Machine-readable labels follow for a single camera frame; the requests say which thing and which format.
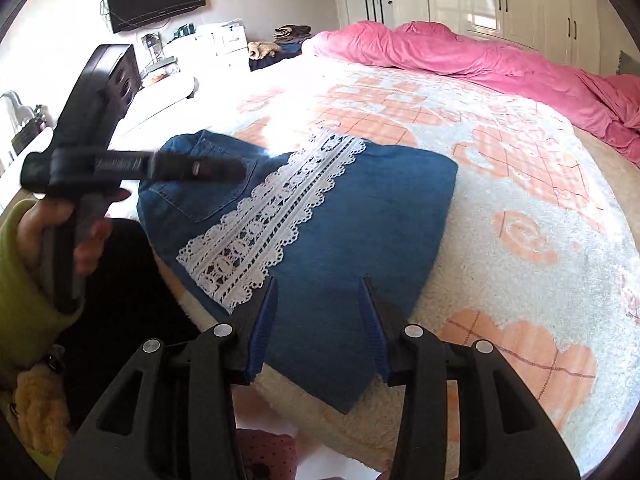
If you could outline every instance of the green sleeve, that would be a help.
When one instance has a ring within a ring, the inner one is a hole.
[[[56,477],[56,471],[60,465],[60,459],[54,456],[44,456],[42,453],[38,453],[33,449],[27,449],[27,453],[31,456],[31,459],[38,464],[38,467],[44,471],[44,473],[54,480]]]
[[[0,227],[0,389],[13,390],[18,373],[41,360],[80,316],[55,310],[18,254],[17,227],[34,204],[33,200],[18,203]]]

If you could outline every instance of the hand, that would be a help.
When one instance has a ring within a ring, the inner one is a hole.
[[[385,471],[376,480],[389,480],[389,477],[391,476],[392,465],[393,463],[391,462],[391,460],[387,460],[385,462]]]
[[[121,189],[111,202],[121,202],[130,196],[130,192]],[[29,209],[18,224],[16,243],[18,253],[34,278],[39,279],[41,236],[45,227],[62,225],[66,222],[74,207],[66,200],[45,197]],[[111,235],[111,221],[103,218],[94,223],[91,236],[74,250],[76,272],[87,276],[98,267],[104,251],[104,243]]]

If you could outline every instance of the lace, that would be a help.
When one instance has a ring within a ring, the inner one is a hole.
[[[308,145],[292,153],[219,224],[190,240],[176,259],[231,314],[264,283],[268,267],[282,261],[283,247],[298,238],[298,225],[311,218],[335,177],[365,148],[361,139],[319,128]]]

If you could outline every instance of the cable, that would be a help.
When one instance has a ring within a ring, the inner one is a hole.
[[[171,16],[169,16],[166,19],[166,21],[162,25],[160,25],[159,27],[154,27],[154,28],[141,27],[140,25],[138,25],[136,23],[128,22],[127,20],[121,18],[115,12],[110,10],[109,9],[109,3],[108,3],[107,0],[101,0],[100,1],[100,15],[102,16],[102,20],[104,21],[104,23],[107,24],[107,25],[111,25],[111,16],[115,16],[116,18],[118,18],[125,25],[130,25],[131,27],[135,27],[135,28],[141,28],[142,30],[146,30],[147,32],[155,32],[155,31],[158,31],[158,30],[160,30],[162,28],[165,28],[169,24],[169,22],[171,21],[171,18],[172,18]]]

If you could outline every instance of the blue denim fabric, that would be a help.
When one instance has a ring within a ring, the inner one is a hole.
[[[226,319],[175,257],[286,164],[288,155],[270,157],[257,146],[207,131],[174,137],[163,149],[238,157],[247,166],[239,186],[140,185],[138,212],[153,247],[217,320]],[[380,298],[411,314],[438,254],[457,170],[437,153],[367,143],[311,220],[300,224],[283,261],[270,268],[280,298],[266,359],[271,367],[349,412],[374,375],[358,282],[370,276]]]

